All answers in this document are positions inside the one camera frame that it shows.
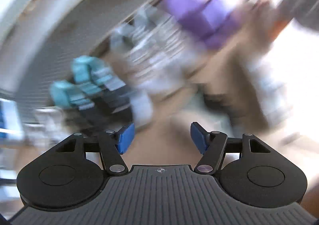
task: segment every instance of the shelf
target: shelf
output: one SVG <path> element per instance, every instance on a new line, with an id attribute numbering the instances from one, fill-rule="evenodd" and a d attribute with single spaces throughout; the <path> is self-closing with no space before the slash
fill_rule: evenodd
<path id="1" fill-rule="evenodd" d="M 0 51 L 2 94 L 8 95 L 7 98 L 14 98 L 24 74 L 45 41 L 82 1 L 38 0 L 35 7 L 19 19 Z"/>
<path id="2" fill-rule="evenodd" d="M 22 121 L 33 121 L 31 111 L 47 105 L 50 84 L 68 77 L 73 58 L 90 54 L 119 23 L 151 1 L 84 0 L 73 9 L 44 43 L 21 82 L 15 99 Z"/>

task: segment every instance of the metal pivot screw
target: metal pivot screw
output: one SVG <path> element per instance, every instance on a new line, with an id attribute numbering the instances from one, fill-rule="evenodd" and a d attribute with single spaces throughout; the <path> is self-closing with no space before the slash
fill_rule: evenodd
<path id="1" fill-rule="evenodd" d="M 114 172 L 114 173 L 119 173 L 125 170 L 125 167 L 123 165 L 112 165 L 110 166 L 110 171 Z"/>
<path id="2" fill-rule="evenodd" d="M 197 170 L 199 172 L 202 172 L 202 173 L 209 173 L 209 172 L 213 171 L 213 167 L 211 167 L 209 165 L 200 165 L 197 167 Z"/>

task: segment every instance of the blue gripper pad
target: blue gripper pad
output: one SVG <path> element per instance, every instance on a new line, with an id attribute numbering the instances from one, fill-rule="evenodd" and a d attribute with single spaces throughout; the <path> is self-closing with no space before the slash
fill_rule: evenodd
<path id="1" fill-rule="evenodd" d="M 127 128 L 123 127 L 118 132 L 118 143 L 116 145 L 117 151 L 124 154 L 131 145 L 135 136 L 135 125 L 131 123 Z"/>
<path id="2" fill-rule="evenodd" d="M 194 122 L 190 126 L 190 136 L 199 152 L 203 155 L 209 146 L 206 142 L 209 133 L 197 122 Z"/>

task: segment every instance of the blue item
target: blue item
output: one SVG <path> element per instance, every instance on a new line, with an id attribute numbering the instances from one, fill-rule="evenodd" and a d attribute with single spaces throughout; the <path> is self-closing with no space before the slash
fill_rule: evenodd
<path id="1" fill-rule="evenodd" d="M 0 128 L 1 129 L 5 129 L 5 121 L 4 121 L 4 117 L 3 117 L 3 112 L 2 112 L 2 102 L 0 101 Z M 0 139 L 5 139 L 7 138 L 7 134 L 6 133 L 0 133 Z"/>
<path id="2" fill-rule="evenodd" d="M 116 148 L 120 154 L 124 154 L 131 145 L 135 136 L 135 125 L 131 123 L 127 128 L 123 127 L 118 132 Z"/>
<path id="3" fill-rule="evenodd" d="M 194 122 L 190 126 L 190 136 L 199 152 L 203 155 L 209 147 L 207 144 L 209 133 L 198 123 Z"/>

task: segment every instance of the purple item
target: purple item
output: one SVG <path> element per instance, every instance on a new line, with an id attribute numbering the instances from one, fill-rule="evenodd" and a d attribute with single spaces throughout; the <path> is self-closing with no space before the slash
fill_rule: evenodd
<path id="1" fill-rule="evenodd" d="M 159 7 L 179 22 L 189 12 L 198 10 L 206 0 L 162 0 Z"/>
<path id="2" fill-rule="evenodd" d="M 220 49 L 241 26 L 223 0 L 162 0 L 160 7 L 208 49 Z"/>
<path id="3" fill-rule="evenodd" d="M 203 42 L 207 48 L 218 50 L 225 45 L 228 38 L 229 37 L 226 35 L 216 33 L 216 34 L 204 39 Z"/>

